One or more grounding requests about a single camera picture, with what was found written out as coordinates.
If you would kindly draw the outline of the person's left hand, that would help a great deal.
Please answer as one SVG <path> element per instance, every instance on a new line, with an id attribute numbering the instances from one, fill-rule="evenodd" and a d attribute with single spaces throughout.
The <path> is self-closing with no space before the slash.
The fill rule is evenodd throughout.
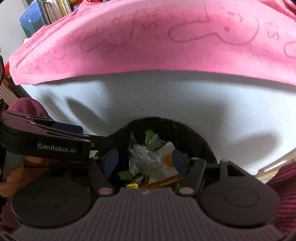
<path id="1" fill-rule="evenodd" d="M 23 161 L 29 161 L 34 164 L 39 164 L 43 161 L 43 159 L 37 158 L 37 157 L 29 157 L 29 156 L 23 157 L 20 166 L 16 169 L 11 170 L 10 173 L 7 174 L 6 180 L 1 182 L 0 195 L 2 197 L 8 198 L 13 196 L 16 193 L 19 183 L 23 176 L 23 171 L 24 171 Z"/>

